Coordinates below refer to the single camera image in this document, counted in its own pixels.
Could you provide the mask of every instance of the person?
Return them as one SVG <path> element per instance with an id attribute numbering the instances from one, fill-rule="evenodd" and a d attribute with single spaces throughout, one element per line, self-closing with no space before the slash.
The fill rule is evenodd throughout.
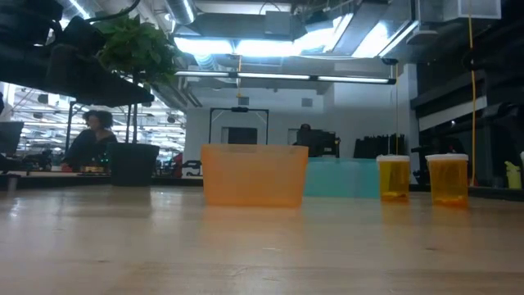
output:
<path id="1" fill-rule="evenodd" d="M 113 115 L 108 111 L 87 111 L 83 115 L 89 129 L 82 131 L 71 144 L 62 160 L 62 170 L 78 171 L 102 159 L 108 143 L 116 143 L 116 136 L 111 132 Z"/>

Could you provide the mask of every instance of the plastic cup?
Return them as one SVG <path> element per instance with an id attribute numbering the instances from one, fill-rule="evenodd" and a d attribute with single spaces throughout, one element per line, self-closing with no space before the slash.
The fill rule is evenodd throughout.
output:
<path id="1" fill-rule="evenodd" d="M 433 205 L 468 206 L 468 155 L 426 156 L 431 179 Z"/>
<path id="2" fill-rule="evenodd" d="M 409 157 L 378 156 L 380 198 L 385 202 L 409 200 Z"/>

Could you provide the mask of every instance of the wooden table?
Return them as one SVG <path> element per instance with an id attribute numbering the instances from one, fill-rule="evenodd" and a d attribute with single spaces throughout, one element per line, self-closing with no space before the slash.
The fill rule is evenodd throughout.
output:
<path id="1" fill-rule="evenodd" d="M 524 294 L 524 204 L 306 198 L 206 207 L 201 188 L 0 197 L 7 294 Z"/>

